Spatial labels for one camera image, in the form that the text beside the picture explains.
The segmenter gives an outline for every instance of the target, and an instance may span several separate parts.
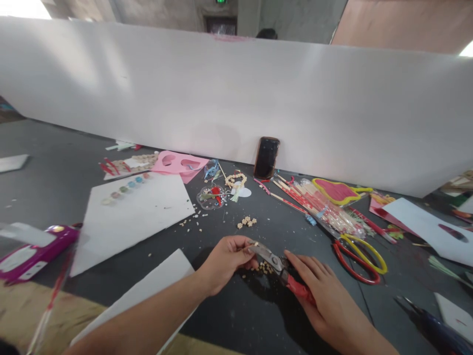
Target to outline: red scissors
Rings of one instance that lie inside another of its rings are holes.
[[[358,281],[363,282],[364,284],[379,284],[379,282],[381,281],[381,277],[379,276],[379,273],[385,274],[388,271],[386,263],[384,262],[381,255],[364,240],[347,235],[347,234],[340,234],[334,229],[332,229],[330,226],[328,226],[319,217],[317,216],[313,216],[313,217],[317,221],[317,224],[321,226],[322,228],[324,228],[325,231],[328,232],[335,239],[333,243],[335,255],[337,256],[337,259],[339,260],[340,264],[343,265],[343,267],[351,274],[351,276],[353,276]],[[377,266],[373,265],[373,263],[371,263],[368,260],[368,258],[362,254],[362,252],[352,243],[351,240],[355,240],[363,244],[367,248],[369,248],[378,258],[378,261],[381,264],[381,268],[378,268]],[[350,245],[360,257],[357,256],[352,251],[350,251],[347,247],[345,247],[344,243],[347,243],[348,245]],[[352,260],[356,261],[363,269],[365,269],[368,272],[368,274],[371,275],[372,278],[367,279],[363,277],[362,275],[358,274],[355,270],[353,270],[346,262],[345,258],[342,255],[342,252],[348,257],[350,257]]]
[[[290,289],[295,295],[306,299],[308,302],[316,306],[314,296],[312,296],[312,292],[310,292],[307,286],[300,284],[292,277],[292,275],[289,274],[287,270],[289,262],[286,258],[280,258],[273,254],[271,250],[260,242],[250,241],[249,243],[252,244],[249,249],[271,265],[285,287]]]

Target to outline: pink cardboard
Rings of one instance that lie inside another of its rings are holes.
[[[187,184],[207,163],[208,159],[165,150],[159,153],[158,160],[151,171],[161,174],[180,174],[182,181]]]
[[[382,219],[385,219],[386,221],[398,226],[399,228],[405,230],[406,232],[409,232],[409,233],[412,233],[415,236],[418,236],[411,229],[407,228],[403,223],[401,223],[398,219],[394,218],[388,212],[383,210],[384,206],[386,206],[386,205],[382,205],[381,203],[379,203],[374,198],[371,198],[371,201],[370,201],[370,212],[371,213],[373,213],[376,216],[381,217]]]

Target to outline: person's right hand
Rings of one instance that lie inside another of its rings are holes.
[[[315,257],[285,255],[309,287],[317,307],[297,297],[315,331],[343,355],[398,354],[375,329],[328,265]]]

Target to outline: smartphone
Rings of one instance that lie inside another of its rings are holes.
[[[269,179],[274,174],[276,165],[277,150],[279,149],[279,139],[273,137],[261,137],[256,155],[255,178]]]

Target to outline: wooden board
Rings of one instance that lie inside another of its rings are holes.
[[[0,285],[0,338],[22,353],[51,296],[51,289],[33,282],[11,287]],[[60,355],[71,340],[106,310],[105,306],[60,292],[40,354]],[[178,334],[162,355],[238,355],[217,345]]]
[[[473,39],[473,2],[348,0],[332,44],[459,54]]]

